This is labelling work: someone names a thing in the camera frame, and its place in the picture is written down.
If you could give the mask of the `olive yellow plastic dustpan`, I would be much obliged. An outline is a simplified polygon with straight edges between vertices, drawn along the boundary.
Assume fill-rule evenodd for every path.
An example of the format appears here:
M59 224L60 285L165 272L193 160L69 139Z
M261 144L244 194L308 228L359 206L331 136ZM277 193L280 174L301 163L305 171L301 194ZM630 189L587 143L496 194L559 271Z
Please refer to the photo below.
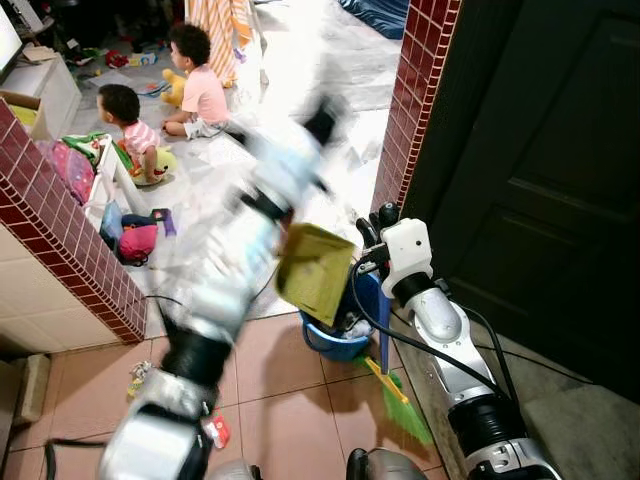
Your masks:
M355 243L319 225L289 225L276 268L276 293L316 323L333 329L355 251Z

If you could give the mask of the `blue plastic bucket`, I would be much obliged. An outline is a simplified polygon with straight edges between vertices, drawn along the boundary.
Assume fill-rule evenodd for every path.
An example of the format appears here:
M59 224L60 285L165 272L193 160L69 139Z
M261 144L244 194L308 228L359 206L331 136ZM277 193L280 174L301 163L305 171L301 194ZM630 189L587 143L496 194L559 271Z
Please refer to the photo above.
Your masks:
M387 369L390 358L390 337L379 326L390 326L390 301L381 289L376 273L356 276L355 284L348 284L337 311L338 320L353 320L351 328L332 333L305 311L298 311L303 324L303 339L307 346L321 356L335 362L364 365L371 358L376 365Z

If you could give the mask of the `child in pink shirt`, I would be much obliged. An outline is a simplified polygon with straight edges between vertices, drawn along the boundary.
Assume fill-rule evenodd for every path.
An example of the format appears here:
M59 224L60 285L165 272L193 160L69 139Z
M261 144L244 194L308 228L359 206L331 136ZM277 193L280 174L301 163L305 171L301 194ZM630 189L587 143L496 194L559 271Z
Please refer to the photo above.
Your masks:
M186 73L186 87L163 131L187 140L218 136L230 123L230 110L223 82L210 67L210 37L197 26L178 24L170 28L170 49L175 67Z

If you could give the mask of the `dark blue cloth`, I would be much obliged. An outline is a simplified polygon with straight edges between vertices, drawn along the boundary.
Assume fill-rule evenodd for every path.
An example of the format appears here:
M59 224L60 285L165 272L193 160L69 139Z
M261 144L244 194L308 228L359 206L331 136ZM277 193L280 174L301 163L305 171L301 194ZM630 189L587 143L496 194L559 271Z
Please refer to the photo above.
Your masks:
M337 3L379 35L390 40L403 37L410 0L337 0Z

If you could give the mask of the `orange striped hanging cloth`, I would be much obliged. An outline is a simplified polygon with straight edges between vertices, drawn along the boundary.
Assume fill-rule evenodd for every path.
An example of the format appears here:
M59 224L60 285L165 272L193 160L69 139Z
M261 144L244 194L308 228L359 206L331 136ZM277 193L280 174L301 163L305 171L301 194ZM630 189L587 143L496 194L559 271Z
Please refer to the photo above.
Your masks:
M251 0L183 0L183 8L184 22L210 38L207 64L225 88L234 86L253 37Z

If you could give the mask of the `yellow plush toy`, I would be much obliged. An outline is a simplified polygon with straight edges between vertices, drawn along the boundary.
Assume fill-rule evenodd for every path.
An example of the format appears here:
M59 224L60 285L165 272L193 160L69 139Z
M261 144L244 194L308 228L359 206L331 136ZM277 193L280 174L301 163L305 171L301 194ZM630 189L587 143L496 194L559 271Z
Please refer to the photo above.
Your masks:
M164 82L168 84L168 88L157 97L159 97L164 104L173 106L173 108L182 108L184 95L186 95L187 78L183 77L182 74L174 72L173 69L164 69L163 79Z

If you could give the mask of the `dark panelled door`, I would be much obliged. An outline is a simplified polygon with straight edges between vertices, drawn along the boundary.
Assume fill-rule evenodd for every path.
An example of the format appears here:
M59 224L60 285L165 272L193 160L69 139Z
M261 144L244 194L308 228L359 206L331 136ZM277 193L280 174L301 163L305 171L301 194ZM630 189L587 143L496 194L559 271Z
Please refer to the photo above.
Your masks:
M499 334L640 397L639 5L463 0L404 200Z

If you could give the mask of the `yellow green ride-on toy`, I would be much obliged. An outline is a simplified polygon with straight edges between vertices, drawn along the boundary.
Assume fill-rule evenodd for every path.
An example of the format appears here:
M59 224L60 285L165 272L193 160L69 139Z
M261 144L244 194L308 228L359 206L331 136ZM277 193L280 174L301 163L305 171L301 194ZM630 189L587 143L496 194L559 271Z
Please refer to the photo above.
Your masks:
M157 183L164 182L174 172L175 165L177 165L177 156L168 146L152 148L152 154L154 156L151 157L151 164L143 174L145 186L155 186Z

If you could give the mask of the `toddler in striped shirt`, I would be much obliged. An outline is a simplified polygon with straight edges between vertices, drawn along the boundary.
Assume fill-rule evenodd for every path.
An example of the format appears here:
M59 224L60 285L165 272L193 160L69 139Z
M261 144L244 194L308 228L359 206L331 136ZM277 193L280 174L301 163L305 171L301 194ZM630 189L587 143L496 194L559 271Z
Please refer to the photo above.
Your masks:
M140 100L124 84L105 84L97 93L97 108L102 122L115 125L122 132L118 142L127 152L134 168L131 174L137 186L154 186L163 180L160 168L160 136L140 119Z

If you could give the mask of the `grey right robot knee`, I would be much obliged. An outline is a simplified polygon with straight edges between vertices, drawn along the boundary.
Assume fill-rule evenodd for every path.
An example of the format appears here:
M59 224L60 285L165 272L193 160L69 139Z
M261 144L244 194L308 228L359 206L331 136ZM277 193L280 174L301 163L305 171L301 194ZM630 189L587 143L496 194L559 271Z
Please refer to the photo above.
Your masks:
M346 461L346 480L429 480L407 454L385 448L352 449Z

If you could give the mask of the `grey robot knee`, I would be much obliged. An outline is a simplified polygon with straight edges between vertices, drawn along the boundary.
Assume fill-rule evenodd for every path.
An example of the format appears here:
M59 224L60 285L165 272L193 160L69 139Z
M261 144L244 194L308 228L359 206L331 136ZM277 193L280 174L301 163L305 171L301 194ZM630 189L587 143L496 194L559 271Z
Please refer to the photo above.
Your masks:
M262 480L262 475L259 466L234 460L211 467L204 480Z
M385 448L352 449L346 461L346 480L429 480L407 454Z

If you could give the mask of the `pink and blue backpack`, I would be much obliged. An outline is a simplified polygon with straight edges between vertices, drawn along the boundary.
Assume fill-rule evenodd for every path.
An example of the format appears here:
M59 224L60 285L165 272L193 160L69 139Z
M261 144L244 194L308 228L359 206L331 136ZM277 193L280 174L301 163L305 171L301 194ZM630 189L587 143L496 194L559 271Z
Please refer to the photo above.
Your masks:
M115 259L125 266L140 268L156 250L161 236L177 234L172 210L157 207L146 215L123 212L115 202L105 206L99 225L99 236Z

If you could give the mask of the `white storage rack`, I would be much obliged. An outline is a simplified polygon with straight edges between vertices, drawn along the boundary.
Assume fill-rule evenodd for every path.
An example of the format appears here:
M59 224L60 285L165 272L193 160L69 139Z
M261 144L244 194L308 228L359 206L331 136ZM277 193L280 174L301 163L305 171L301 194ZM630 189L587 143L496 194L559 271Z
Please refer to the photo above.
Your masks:
M134 186L131 174L116 151L116 145L109 134L101 140L93 142L100 146L99 165L93 180L90 198L84 202L83 214L86 215L92 228L99 228L106 207L114 204L123 212L148 216L152 206L141 195L140 189Z

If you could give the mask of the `red white snack wrapper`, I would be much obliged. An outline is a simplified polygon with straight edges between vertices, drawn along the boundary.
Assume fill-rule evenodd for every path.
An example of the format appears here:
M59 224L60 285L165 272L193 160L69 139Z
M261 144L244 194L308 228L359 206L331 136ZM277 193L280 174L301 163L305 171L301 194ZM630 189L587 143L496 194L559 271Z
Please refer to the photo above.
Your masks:
M221 413L214 413L204 421L204 430L216 449L225 449L230 443L230 428Z

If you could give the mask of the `pink mesh bag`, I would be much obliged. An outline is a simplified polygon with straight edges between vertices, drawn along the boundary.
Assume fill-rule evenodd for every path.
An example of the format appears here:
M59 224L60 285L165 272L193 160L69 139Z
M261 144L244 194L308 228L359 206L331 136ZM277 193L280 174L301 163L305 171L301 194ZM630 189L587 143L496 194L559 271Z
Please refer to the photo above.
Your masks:
M47 159L77 204L86 205L96 180L95 166L91 161L77 148L69 147L61 141L50 143Z

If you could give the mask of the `grey left robot knee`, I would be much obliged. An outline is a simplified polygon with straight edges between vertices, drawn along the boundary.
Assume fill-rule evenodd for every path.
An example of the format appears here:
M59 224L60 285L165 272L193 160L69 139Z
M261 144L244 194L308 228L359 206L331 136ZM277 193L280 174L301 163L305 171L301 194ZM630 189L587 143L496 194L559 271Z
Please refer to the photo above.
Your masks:
M204 480L262 480L262 475L259 466L234 460L211 467Z

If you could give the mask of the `crumpled colourful snack wrapper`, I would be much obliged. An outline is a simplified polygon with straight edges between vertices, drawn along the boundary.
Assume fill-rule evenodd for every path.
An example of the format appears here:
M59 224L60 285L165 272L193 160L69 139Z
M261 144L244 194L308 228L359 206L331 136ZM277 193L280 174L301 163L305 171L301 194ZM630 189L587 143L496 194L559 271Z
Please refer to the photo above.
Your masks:
M137 362L131 369L131 384L128 385L127 394L128 397L134 398L137 396L138 390L145 384L148 372L152 369L150 361Z

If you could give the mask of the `white low cabinet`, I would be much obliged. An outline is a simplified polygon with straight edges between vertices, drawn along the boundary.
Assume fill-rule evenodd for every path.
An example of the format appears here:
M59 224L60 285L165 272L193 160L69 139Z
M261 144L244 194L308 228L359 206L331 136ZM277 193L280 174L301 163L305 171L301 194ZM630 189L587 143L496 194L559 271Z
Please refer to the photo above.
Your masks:
M0 99L35 111L32 122L22 122L37 141L59 140L69 132L81 104L81 91L63 59L13 67L0 83Z

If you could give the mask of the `wooden block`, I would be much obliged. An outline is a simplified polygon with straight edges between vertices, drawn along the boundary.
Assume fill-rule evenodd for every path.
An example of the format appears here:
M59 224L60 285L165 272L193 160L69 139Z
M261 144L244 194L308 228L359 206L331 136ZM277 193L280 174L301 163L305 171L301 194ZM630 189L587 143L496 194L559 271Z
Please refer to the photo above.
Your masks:
M49 393L52 360L49 355L29 355L9 362L18 370L19 390L15 403L15 425L27 425L44 416Z

